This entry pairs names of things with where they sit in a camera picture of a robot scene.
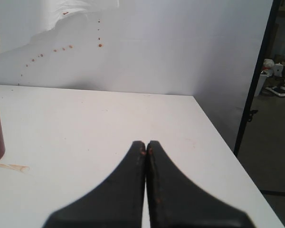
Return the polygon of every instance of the white backdrop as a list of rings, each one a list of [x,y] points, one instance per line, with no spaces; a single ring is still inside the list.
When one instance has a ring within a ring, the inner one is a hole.
[[[0,0],[0,84],[193,95],[233,149],[272,0],[44,2]]]

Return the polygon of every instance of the gray floor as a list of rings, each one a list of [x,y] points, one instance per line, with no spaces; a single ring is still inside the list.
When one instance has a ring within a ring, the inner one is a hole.
[[[256,97],[238,159],[262,190],[285,191],[285,98]],[[265,196],[285,225],[285,197]]]

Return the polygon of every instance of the white tabletop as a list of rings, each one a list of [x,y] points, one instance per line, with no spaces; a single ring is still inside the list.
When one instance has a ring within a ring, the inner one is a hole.
[[[283,227],[191,96],[0,85],[0,115],[0,164],[29,167],[0,168],[0,228],[42,227],[106,178],[134,140],[160,141],[192,181],[257,228]],[[146,203],[142,227],[150,227]]]

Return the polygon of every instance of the brown splatter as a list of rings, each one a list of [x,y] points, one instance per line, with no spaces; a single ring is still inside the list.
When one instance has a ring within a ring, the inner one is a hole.
[[[15,164],[0,164],[0,168],[4,168],[4,169],[9,169],[9,170],[15,170],[15,171],[19,171],[19,172],[27,172],[29,171],[29,166],[25,166],[25,165],[15,165]]]

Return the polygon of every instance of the black pole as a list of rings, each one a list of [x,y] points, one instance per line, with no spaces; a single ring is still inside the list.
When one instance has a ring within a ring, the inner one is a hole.
[[[275,26],[276,17],[277,17],[277,13],[279,11],[280,3],[281,3],[281,0],[273,0],[273,2],[272,2],[271,10],[270,10],[269,17],[268,17],[268,22],[267,22],[266,29],[264,32],[263,41],[262,41],[260,52],[258,54],[258,58],[256,61],[255,71],[253,73],[253,77],[251,80],[251,85],[250,85],[247,100],[245,103],[241,123],[240,123],[239,130],[237,133],[237,140],[236,140],[236,144],[235,144],[235,147],[233,150],[233,153],[235,156],[238,155],[238,151],[239,151],[239,148],[240,148],[241,143],[242,143],[246,124],[247,124],[247,121],[249,118],[251,104],[252,104],[253,97],[254,97],[254,94],[255,94],[255,91],[257,88],[256,86],[257,86],[258,79],[260,78],[263,62],[265,59],[266,49],[267,49],[267,46],[269,44],[270,34],[271,34],[271,32]]]

